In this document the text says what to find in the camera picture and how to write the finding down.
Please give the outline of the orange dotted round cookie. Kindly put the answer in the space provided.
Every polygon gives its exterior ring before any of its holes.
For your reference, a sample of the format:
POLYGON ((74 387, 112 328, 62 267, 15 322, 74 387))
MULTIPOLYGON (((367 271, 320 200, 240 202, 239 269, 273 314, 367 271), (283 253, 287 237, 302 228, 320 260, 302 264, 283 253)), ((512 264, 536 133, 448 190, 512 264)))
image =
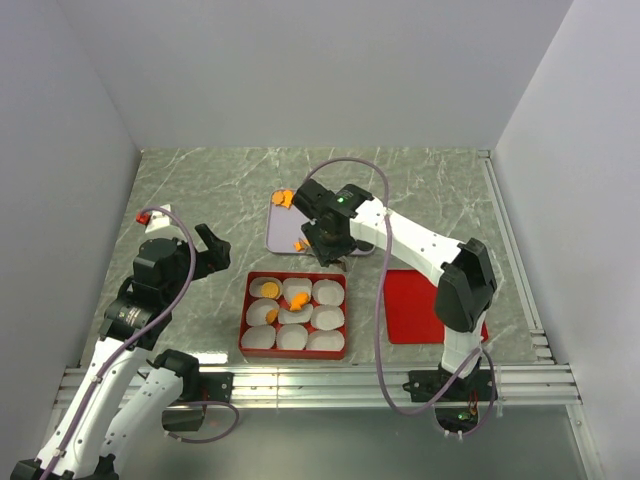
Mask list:
POLYGON ((281 288, 274 281, 265 282, 260 287, 260 295, 263 298, 277 299, 281 294, 281 288))

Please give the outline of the orange fish cookie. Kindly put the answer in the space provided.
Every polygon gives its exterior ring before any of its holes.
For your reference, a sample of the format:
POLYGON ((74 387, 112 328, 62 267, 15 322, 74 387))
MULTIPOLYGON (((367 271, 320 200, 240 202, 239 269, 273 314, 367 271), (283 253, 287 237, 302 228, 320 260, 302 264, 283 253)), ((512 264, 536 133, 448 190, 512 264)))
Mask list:
POLYGON ((310 302, 310 294, 302 291, 291 298, 289 302, 289 310, 293 312, 301 311, 310 302))
POLYGON ((311 249, 309 242, 305 239, 298 239, 294 243, 294 248, 296 252, 307 252, 311 249))

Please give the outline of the metal tongs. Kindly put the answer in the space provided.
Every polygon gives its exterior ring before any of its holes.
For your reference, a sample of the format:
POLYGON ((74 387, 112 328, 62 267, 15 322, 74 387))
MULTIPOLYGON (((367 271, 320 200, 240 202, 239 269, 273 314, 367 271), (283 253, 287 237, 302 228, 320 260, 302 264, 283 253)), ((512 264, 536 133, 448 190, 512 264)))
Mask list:
POLYGON ((339 257, 337 264, 344 273, 348 273, 351 270, 349 259, 346 256, 339 257))

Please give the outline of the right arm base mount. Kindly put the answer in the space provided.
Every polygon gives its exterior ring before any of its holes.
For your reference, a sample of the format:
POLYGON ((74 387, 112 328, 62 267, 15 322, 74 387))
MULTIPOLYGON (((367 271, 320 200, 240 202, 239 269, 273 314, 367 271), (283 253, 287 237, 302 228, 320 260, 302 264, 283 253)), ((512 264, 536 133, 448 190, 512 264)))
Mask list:
MULTIPOLYGON (((412 370, 403 384, 413 403, 426 403, 449 380, 451 375, 438 370, 412 370)), ((487 419, 498 392, 490 370, 476 368, 468 377, 456 379, 439 398, 435 407, 438 426, 447 434, 463 437, 474 431, 487 419)))

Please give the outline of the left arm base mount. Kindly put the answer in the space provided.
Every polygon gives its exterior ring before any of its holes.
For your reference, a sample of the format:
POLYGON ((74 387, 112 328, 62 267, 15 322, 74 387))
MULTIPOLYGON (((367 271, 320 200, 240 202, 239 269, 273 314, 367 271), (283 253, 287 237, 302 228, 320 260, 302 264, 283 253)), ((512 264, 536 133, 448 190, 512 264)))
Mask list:
POLYGON ((162 413, 162 426, 175 433, 197 432, 204 425, 205 417, 213 406, 191 406, 193 402, 220 402, 228 405, 231 401, 234 374, 231 372, 203 373, 196 386, 182 394, 162 413))

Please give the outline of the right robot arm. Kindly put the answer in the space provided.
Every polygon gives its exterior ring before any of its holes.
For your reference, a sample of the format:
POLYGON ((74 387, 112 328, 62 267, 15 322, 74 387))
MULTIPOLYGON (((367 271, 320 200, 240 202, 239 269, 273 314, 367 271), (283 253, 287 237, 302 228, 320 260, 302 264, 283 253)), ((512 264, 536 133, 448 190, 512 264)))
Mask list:
POLYGON ((471 392, 481 329, 497 288, 485 244, 439 235, 353 184, 333 192, 310 179, 295 191, 293 205, 308 219, 301 230, 321 266, 367 243, 411 266, 436 288, 434 312, 444 325, 441 390, 452 399, 471 392))

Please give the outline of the orange swirl cookie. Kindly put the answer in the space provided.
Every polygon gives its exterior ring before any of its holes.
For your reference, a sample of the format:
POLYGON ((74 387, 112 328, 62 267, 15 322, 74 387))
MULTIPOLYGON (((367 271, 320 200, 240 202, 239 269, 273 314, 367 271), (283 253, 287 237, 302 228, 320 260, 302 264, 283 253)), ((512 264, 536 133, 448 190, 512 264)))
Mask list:
POLYGON ((278 314, 279 314, 279 310, 278 309, 272 309, 272 310, 268 311, 266 316, 265 316, 266 322, 268 324, 274 323, 278 318, 278 314))

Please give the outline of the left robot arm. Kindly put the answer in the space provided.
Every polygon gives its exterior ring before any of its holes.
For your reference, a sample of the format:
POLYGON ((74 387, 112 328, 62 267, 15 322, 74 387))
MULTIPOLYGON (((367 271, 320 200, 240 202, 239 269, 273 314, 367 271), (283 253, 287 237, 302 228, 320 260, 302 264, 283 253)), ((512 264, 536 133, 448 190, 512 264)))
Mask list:
POLYGON ((49 441, 32 459, 19 461, 14 479, 115 479, 127 446, 174 403, 205 411, 210 404, 197 358, 168 349, 150 363, 142 386, 122 400, 161 333, 172 320, 170 306, 193 280, 230 265, 231 246, 207 225, 195 228, 205 250, 190 239, 145 241, 133 272, 121 284, 104 320, 89 368, 49 441))

